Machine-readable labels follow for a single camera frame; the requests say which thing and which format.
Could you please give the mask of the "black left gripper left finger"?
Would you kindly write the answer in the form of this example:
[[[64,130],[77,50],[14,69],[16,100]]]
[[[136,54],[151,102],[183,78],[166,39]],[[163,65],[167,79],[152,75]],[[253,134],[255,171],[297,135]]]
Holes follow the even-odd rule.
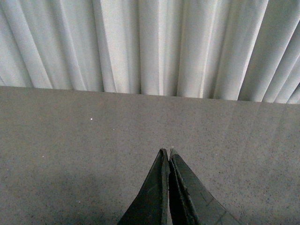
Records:
[[[119,225],[166,225],[168,221],[169,161],[160,149],[142,187]]]

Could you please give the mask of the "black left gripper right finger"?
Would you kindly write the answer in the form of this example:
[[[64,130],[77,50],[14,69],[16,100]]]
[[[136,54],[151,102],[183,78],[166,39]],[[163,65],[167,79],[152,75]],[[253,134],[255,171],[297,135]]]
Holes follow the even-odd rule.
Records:
[[[169,206],[174,225],[241,225],[175,149],[169,158]]]

